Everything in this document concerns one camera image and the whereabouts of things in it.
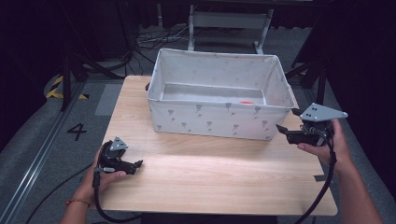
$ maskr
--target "metal bracket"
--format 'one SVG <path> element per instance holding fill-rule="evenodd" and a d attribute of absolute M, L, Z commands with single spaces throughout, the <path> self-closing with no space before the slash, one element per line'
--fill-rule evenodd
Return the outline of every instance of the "metal bracket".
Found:
<path fill-rule="evenodd" d="M 300 119 L 320 122 L 330 119 L 345 119 L 347 118 L 347 113 L 323 105 L 317 105 L 313 103 L 309 106 L 303 114 L 300 115 Z"/>
<path fill-rule="evenodd" d="M 111 144 L 110 151 L 122 150 L 126 148 L 128 148 L 128 145 L 116 136 L 114 138 L 113 144 Z"/>

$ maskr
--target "metal stand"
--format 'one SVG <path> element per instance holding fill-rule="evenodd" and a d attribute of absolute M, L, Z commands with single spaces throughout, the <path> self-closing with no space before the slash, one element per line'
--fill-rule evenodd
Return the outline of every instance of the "metal stand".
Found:
<path fill-rule="evenodd" d="M 262 45 L 264 44 L 265 37 L 267 36 L 273 13 L 273 9 L 269 9 L 266 14 L 200 12 L 195 11 L 195 6 L 191 5 L 188 51 L 194 51 L 194 27 L 221 27 L 261 29 L 261 38 L 259 41 L 254 42 L 254 46 L 257 54 L 263 54 Z"/>
<path fill-rule="evenodd" d="M 286 78 L 289 79 L 294 77 L 303 71 L 307 70 L 303 80 L 300 82 L 300 85 L 304 89 L 310 89 L 315 81 L 318 79 L 318 91 L 317 91 L 317 100 L 316 103 L 318 105 L 323 105 L 324 101 L 324 92 L 326 87 L 326 65 L 323 59 L 318 61 L 305 63 L 285 74 Z"/>
<path fill-rule="evenodd" d="M 94 68 L 95 70 L 99 71 L 100 73 L 106 75 L 107 77 L 114 79 L 124 78 L 117 76 L 111 71 L 105 69 L 99 63 L 93 62 L 85 58 L 84 56 L 81 56 L 76 53 L 66 54 L 66 56 L 64 57 L 64 64 L 63 64 L 64 68 L 62 70 L 62 75 L 64 76 L 64 102 L 62 104 L 61 111 L 65 111 L 71 101 L 72 90 L 71 90 L 70 72 L 73 73 L 73 76 L 76 78 L 77 82 L 85 82 L 88 79 L 88 74 L 83 66 L 84 63 Z"/>

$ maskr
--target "storage bin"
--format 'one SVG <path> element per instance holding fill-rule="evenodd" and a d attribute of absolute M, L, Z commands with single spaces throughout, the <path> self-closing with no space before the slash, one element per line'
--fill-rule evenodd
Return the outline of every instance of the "storage bin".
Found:
<path fill-rule="evenodd" d="M 161 49 L 148 88 L 157 132 L 270 140 L 295 107 L 275 55 Z"/>

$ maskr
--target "aluminum rail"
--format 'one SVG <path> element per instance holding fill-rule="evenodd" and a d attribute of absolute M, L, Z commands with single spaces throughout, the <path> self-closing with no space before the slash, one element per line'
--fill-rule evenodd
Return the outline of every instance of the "aluminum rail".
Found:
<path fill-rule="evenodd" d="M 84 89 L 85 83 L 78 82 L 76 83 L 75 88 L 72 93 L 72 100 L 70 105 L 66 108 L 64 112 L 59 112 L 56 120 L 54 121 L 47 138 L 44 140 L 43 145 L 38 150 L 35 159 L 24 175 L 22 182 L 18 186 L 11 200 L 9 201 L 6 210 L 3 215 L 0 217 L 0 224 L 9 224 L 14 221 L 15 216 L 19 213 L 23 202 L 25 201 L 29 191 L 31 190 L 33 184 L 35 183 L 38 175 L 41 172 L 41 169 L 44 166 L 44 163 L 47 160 L 47 157 L 50 155 L 54 143 L 58 137 L 59 131 L 62 128 L 67 115 L 70 113 L 74 103 L 78 99 L 79 95 L 82 93 Z"/>

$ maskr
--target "wooden table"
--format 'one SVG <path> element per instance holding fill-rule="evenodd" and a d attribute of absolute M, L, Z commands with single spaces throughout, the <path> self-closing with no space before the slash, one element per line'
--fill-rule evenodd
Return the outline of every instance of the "wooden table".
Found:
<path fill-rule="evenodd" d="M 127 77 L 104 142 L 119 136 L 129 148 L 124 161 L 144 160 L 135 175 L 111 184 L 101 195 L 107 210 L 194 214 L 301 215 L 324 182 L 318 157 L 289 145 L 283 134 L 271 141 L 181 133 L 156 133 L 145 86 L 150 77 Z M 284 126 L 297 130 L 298 117 Z M 328 190 L 313 215 L 333 216 Z"/>

